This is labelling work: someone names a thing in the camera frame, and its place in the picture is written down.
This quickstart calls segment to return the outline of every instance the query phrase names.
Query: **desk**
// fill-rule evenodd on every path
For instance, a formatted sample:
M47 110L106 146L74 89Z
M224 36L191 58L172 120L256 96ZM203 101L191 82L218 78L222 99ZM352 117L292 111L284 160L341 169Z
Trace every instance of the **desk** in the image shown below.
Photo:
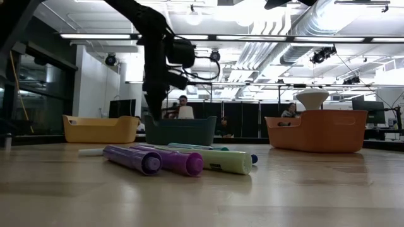
M377 140L384 140L386 133L396 133L396 134L403 134L404 130L395 130L395 129L366 129L365 130L365 140L366 139L377 139Z
M9 158L0 156L1 226L404 223L402 153L363 149L356 154L312 154L268 144L226 144L258 155L249 175L206 170L199 178L166 171L145 177L102 157L77 157L79 149L104 146L18 146Z

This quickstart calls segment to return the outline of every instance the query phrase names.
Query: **yellow bin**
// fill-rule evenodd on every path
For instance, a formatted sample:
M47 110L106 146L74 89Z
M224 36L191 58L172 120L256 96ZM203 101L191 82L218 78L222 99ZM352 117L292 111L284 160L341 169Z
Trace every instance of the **yellow bin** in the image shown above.
M129 116L91 119L63 115L64 135L69 143L132 143L138 121Z

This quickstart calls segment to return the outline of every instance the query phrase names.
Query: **gray bin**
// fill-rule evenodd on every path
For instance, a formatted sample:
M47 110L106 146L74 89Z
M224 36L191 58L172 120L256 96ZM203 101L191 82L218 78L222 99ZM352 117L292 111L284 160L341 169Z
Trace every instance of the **gray bin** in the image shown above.
M154 122L150 115L145 116L146 142L168 145L183 143L210 146L215 137L216 117L207 119L162 119Z

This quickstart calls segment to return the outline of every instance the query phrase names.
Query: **plastic bin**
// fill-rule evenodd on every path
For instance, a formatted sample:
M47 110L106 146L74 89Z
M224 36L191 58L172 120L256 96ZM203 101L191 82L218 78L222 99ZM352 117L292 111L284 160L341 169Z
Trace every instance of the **plastic bin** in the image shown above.
M182 143L210 146L215 137L216 117L207 119L162 119L158 123L145 116L146 142L168 145Z
M265 120L273 147L353 153L362 149L366 118L367 111L362 110L307 110L299 119L265 117ZM278 123L290 123L290 126L278 126Z
M69 143L132 143L139 119L90 119L63 115L64 135Z

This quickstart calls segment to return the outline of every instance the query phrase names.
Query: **wooden table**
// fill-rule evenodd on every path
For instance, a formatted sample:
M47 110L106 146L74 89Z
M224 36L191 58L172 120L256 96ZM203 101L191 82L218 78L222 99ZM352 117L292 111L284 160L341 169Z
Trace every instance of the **wooden table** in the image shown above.
M403 226L404 155L310 154L269 145L248 176L145 177L77 157L91 144L13 147L0 156L0 226Z

